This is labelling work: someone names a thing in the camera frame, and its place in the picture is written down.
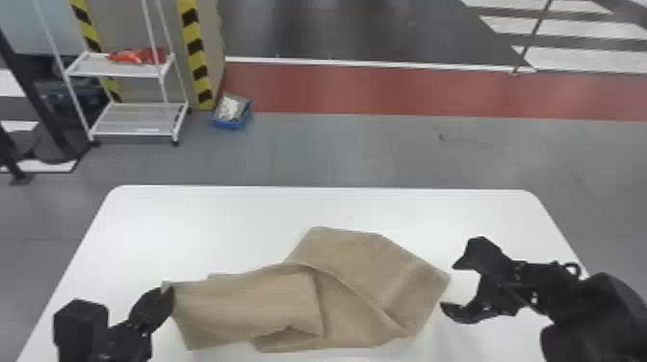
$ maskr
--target white table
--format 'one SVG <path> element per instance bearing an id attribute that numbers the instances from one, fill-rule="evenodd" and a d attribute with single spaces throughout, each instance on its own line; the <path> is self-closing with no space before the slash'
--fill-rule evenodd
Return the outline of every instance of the white table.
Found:
<path id="1" fill-rule="evenodd" d="M 246 272 L 282 261 L 315 225 L 379 232 L 452 274 L 443 300 L 466 302 L 474 272 L 452 271 L 483 235 L 515 259 L 579 262 L 539 200 L 523 191 L 125 186 L 112 191 L 49 300 L 20 362 L 56 361 L 52 316 L 80 297 L 106 304 L 110 322 L 163 280 Z M 543 361 L 550 321 L 522 311 L 461 325 L 439 309 L 423 332 L 376 349 L 261 354 L 249 344 L 185 350 L 173 321 L 153 338 L 153 361 Z"/>

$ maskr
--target blue box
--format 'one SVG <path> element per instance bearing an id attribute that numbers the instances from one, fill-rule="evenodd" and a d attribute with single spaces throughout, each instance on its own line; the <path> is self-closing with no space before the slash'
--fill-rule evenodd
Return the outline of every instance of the blue box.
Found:
<path id="1" fill-rule="evenodd" d="M 243 113 L 238 118 L 234 118 L 231 120 L 222 119 L 217 117 L 216 111 L 214 111 L 209 115 L 209 119 L 211 119 L 211 122 L 216 127 L 226 128 L 226 129 L 244 128 L 247 125 L 247 123 L 251 120 L 251 108 L 253 106 L 253 103 L 254 103 L 253 101 L 248 100 L 247 103 L 245 104 L 245 108 L 243 109 Z"/>

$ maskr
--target yellow and black striped pole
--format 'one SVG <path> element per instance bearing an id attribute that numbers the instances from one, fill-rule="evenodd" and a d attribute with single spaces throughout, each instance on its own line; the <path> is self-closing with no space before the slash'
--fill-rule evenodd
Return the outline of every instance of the yellow and black striped pole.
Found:
<path id="1" fill-rule="evenodd" d="M 207 55 L 204 52 L 195 0 L 177 0 L 177 13 L 180 15 L 182 39 L 187 47 L 188 63 L 197 97 L 197 108 L 211 111 L 216 106 L 216 101 L 207 69 Z"/>
<path id="2" fill-rule="evenodd" d="M 86 41 L 88 49 L 94 53 L 103 53 L 101 47 L 101 38 L 99 37 L 98 31 L 92 23 L 88 1 L 69 0 L 69 4 L 72 6 L 74 16 L 76 16 L 76 19 L 78 20 L 79 28 L 81 28 L 81 34 L 83 34 L 83 38 Z M 101 83 L 103 84 L 103 88 L 110 94 L 115 102 L 121 102 L 119 83 L 115 78 L 103 77 L 101 78 Z"/>

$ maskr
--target shelf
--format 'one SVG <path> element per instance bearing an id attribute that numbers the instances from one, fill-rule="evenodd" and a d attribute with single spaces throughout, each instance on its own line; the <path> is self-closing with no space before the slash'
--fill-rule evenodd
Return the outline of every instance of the shelf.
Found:
<path id="1" fill-rule="evenodd" d="M 187 103 L 108 104 L 92 126 L 93 135 L 172 136 L 187 113 Z"/>
<path id="2" fill-rule="evenodd" d="M 106 59 L 108 55 L 84 52 L 67 68 L 65 74 L 70 77 L 164 78 L 175 61 L 175 54 L 172 53 L 168 54 L 167 62 L 159 66 L 115 63 Z"/>

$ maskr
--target red line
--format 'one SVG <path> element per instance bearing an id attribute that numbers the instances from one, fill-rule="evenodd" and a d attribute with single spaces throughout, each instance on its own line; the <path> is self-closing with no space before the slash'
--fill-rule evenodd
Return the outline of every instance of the red line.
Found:
<path id="1" fill-rule="evenodd" d="M 228 63 L 258 112 L 647 120 L 647 77 Z"/>

